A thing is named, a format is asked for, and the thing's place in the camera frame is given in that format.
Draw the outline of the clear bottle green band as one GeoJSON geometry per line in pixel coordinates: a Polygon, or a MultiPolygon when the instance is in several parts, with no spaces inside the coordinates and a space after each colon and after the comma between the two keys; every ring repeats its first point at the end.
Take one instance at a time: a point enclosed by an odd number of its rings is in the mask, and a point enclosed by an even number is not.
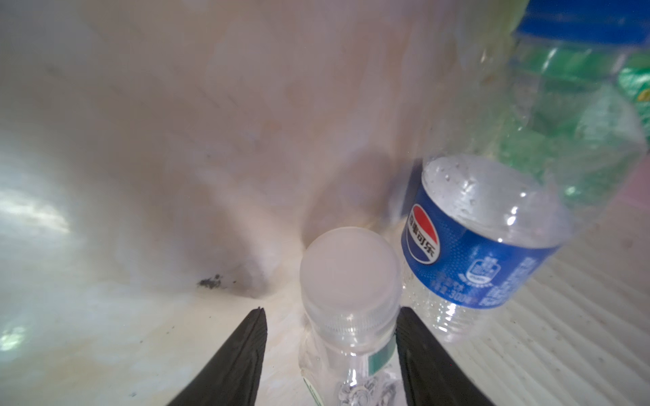
{"type": "Polygon", "coordinates": [[[308,323],[299,366],[317,405],[403,405],[395,328],[402,282],[391,245],[365,228],[315,239],[300,266],[308,323]]]}

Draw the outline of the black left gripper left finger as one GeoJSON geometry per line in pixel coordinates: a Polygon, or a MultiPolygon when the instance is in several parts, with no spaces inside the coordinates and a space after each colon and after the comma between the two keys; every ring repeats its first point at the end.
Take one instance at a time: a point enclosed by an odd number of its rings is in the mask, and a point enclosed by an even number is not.
{"type": "Polygon", "coordinates": [[[248,313],[211,360],[169,405],[255,404],[266,344],[266,312],[257,308],[248,313]]]}

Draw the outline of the white bin pink liner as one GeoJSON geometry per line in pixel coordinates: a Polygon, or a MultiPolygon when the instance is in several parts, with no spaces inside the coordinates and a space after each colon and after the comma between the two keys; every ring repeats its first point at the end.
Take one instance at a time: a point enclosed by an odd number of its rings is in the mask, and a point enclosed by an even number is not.
{"type": "Polygon", "coordinates": [[[611,205],[449,352],[498,405],[648,404],[648,211],[611,205]]]}

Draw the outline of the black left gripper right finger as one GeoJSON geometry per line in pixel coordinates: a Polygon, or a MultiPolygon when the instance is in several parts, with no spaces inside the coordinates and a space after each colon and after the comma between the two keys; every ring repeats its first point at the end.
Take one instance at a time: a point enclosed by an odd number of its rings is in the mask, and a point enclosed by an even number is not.
{"type": "Polygon", "coordinates": [[[399,310],[396,344],[407,405],[494,405],[410,307],[399,310]]]}

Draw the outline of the Pocari Sweat blue bottle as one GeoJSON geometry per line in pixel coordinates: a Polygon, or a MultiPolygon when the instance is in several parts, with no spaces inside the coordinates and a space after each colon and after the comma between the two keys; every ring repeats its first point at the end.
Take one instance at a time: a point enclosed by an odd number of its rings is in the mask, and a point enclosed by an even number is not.
{"type": "Polygon", "coordinates": [[[646,1],[531,1],[495,83],[434,127],[401,247],[404,303],[437,339],[484,329],[643,160],[618,79],[648,44],[646,1]]]}

